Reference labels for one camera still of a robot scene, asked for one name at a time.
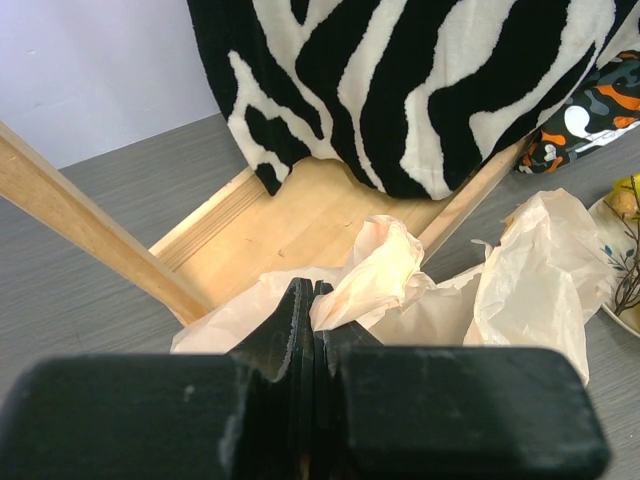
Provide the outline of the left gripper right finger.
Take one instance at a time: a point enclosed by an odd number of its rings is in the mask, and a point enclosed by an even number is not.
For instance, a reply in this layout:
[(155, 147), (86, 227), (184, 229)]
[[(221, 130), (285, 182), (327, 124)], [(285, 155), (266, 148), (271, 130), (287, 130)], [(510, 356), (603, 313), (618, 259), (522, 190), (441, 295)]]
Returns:
[(355, 321), (314, 340), (335, 479), (596, 479), (610, 463), (557, 351), (385, 346)]

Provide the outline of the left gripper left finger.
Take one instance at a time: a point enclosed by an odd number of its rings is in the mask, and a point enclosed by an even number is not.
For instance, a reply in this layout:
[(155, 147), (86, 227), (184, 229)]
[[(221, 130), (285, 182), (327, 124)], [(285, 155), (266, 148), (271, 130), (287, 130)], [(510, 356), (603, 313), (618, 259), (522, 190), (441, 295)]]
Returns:
[(43, 361), (1, 411), (5, 479), (299, 479), (310, 455), (315, 292), (293, 280), (222, 355)]

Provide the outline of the banana print plastic bag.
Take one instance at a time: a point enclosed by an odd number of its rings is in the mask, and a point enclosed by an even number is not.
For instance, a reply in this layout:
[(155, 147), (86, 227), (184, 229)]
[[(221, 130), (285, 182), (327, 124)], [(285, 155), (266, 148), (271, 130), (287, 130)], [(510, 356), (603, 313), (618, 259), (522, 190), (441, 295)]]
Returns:
[(265, 273), (245, 292), (175, 335), (175, 353), (225, 353), (275, 310), (295, 278), (324, 281), (316, 331), (359, 323), (385, 345), (536, 346), (589, 377), (585, 325), (611, 293), (612, 270), (584, 205), (558, 189), (533, 195), (507, 220), (483, 263), (443, 282), (420, 268), (424, 250), (399, 220), (368, 218), (342, 267)]

